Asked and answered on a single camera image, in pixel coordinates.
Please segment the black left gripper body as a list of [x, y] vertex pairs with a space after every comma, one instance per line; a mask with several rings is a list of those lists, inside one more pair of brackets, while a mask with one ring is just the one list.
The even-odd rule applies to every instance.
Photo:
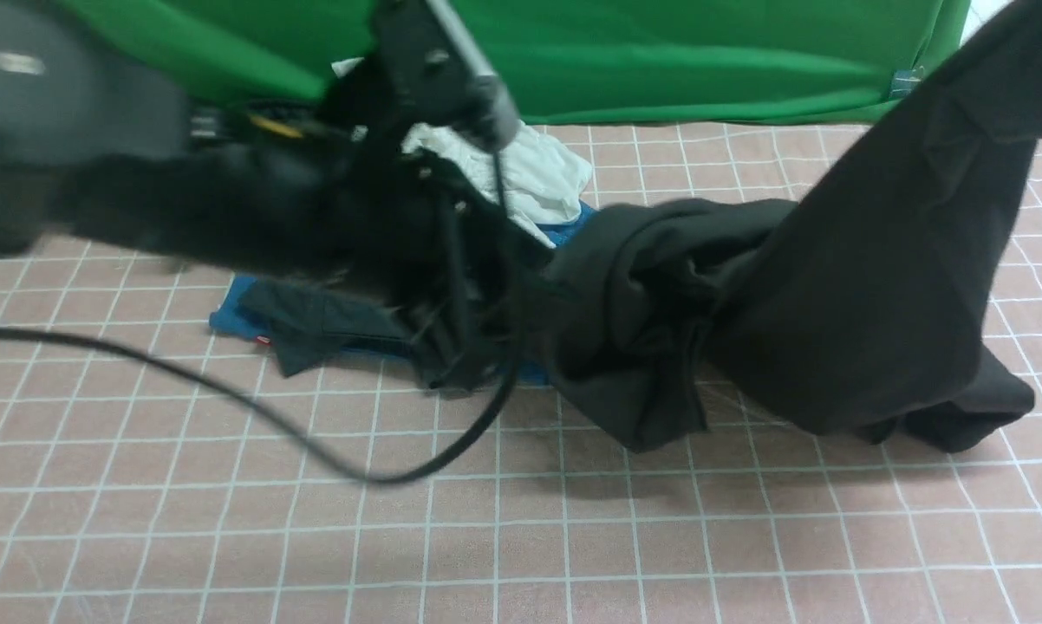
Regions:
[[554, 251], [441, 155], [402, 155], [395, 175], [371, 197], [406, 241], [367, 244], [348, 295], [390, 317], [425, 386], [471, 392], [505, 366], [511, 296], [540, 289]]

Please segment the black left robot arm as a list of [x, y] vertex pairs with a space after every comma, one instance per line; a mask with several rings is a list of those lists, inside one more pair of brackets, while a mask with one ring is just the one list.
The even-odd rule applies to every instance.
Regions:
[[201, 111], [72, 13], [0, 1], [0, 259], [66, 233], [326, 289], [384, 311], [429, 386], [480, 386], [565, 294], [551, 251], [415, 124], [483, 153], [508, 90], [445, 1], [378, 1], [374, 47], [306, 117]]

